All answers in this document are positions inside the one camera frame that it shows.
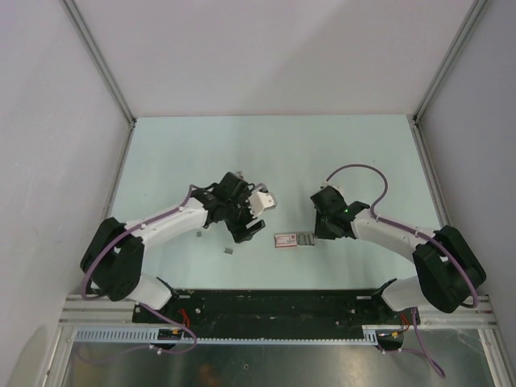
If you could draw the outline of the red white staple box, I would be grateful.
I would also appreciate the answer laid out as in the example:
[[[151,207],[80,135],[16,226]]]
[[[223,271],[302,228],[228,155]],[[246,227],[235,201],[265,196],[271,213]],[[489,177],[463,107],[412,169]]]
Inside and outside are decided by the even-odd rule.
[[[297,232],[274,235],[275,248],[296,248],[315,245],[315,236],[311,232]]]

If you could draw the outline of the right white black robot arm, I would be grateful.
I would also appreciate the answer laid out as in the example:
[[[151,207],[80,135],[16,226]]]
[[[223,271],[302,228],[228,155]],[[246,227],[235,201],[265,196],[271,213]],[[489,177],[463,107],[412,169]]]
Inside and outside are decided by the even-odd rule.
[[[391,323],[402,310],[413,307],[433,306],[451,314],[461,306],[478,305],[477,289],[486,273],[458,229],[421,229],[374,215],[363,202],[346,203],[332,185],[323,186],[310,200],[317,239],[374,243],[414,265],[414,277],[388,281],[377,290],[380,298],[372,303],[372,315],[378,322]]]

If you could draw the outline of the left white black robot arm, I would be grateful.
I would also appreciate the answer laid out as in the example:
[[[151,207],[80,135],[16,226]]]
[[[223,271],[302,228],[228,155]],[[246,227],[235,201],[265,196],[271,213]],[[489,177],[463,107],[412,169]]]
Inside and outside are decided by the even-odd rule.
[[[177,316],[178,303],[165,281],[144,273],[145,255],[158,245],[214,223],[224,223],[235,243],[247,242],[264,229],[261,215],[276,205],[264,184],[255,185],[228,172],[207,187],[190,185],[180,203],[147,218],[125,223],[106,218],[80,263],[84,273],[81,294],[89,300],[88,288],[96,285],[99,297],[112,302],[132,300],[149,307],[159,321],[169,322]]]

